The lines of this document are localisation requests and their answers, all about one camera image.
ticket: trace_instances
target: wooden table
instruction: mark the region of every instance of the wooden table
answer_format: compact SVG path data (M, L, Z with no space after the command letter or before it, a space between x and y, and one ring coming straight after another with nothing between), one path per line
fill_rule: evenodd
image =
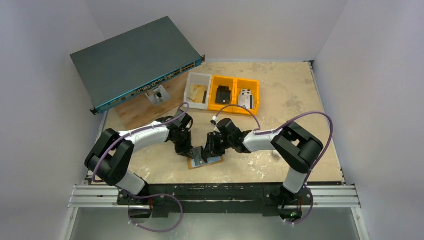
M206 62L191 70L195 73L256 79L260 81L260 107L257 118L262 130L275 129L287 120L308 111L322 111L322 105L307 62ZM176 109L164 112L174 115ZM190 109L194 125L193 146L205 144L216 112ZM220 119L231 118L242 131L255 129L255 120L246 115L222 113ZM297 121L318 137L323 144L329 135L326 119L311 115ZM117 112L111 109L105 129L127 130ZM171 183L252 183L282 182L289 166L271 151L239 154L228 149L224 162L189 170L187 158L175 154L171 142L152 145L133 154L129 169L152 184ZM342 181L342 172L333 144L316 166L309 181Z

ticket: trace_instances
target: gray floor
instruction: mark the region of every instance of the gray floor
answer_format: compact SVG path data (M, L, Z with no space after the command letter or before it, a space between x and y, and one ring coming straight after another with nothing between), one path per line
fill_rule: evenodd
M350 208L316 208L304 222L291 227L279 217L260 214L184 214L181 224L171 232L153 233L128 224L127 209L82 208L79 210L72 240L358 240ZM143 225L155 229L172 226L178 214L149 219Z

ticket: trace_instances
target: gray wall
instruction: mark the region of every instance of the gray wall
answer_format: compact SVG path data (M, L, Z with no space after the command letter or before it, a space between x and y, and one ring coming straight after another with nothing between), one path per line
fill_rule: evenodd
M423 13L422 0L350 0L314 64L376 240L423 239Z
M208 61L313 60L347 0L86 0L106 39L169 16Z
M57 239L101 116L69 54L102 40L84 0L0 1L0 238Z

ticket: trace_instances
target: wall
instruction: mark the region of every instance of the wall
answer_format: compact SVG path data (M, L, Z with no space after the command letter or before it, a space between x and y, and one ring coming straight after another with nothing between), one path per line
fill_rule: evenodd
M86 0L106 39L169 16L207 61L313 60L347 0Z
M372 239L423 239L424 2L351 0L314 64Z
M57 239L101 116L69 54L102 40L84 0L0 0L0 235Z

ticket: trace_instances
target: floor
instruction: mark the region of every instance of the floor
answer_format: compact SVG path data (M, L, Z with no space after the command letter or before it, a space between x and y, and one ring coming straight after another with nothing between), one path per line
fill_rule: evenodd
M260 81L260 106L257 118L262 130L275 129L287 120L308 112L322 111L320 98L307 62L206 62L191 70L195 73L240 77ZM174 115L176 109L163 116ZM190 109L194 119L191 129L193 146L206 142L210 124L216 112ZM220 119L231 118L242 131L255 129L254 119L247 115L223 113ZM323 144L329 135L326 119L311 115L296 121L314 134ZM105 129L127 130L117 112L111 109ZM271 151L239 154L227 150L224 162L189 169L187 158L175 154L171 142L152 145L133 154L129 170L152 184L160 183L251 183L283 182L289 166ZM342 172L333 144L316 166L309 181L342 181Z

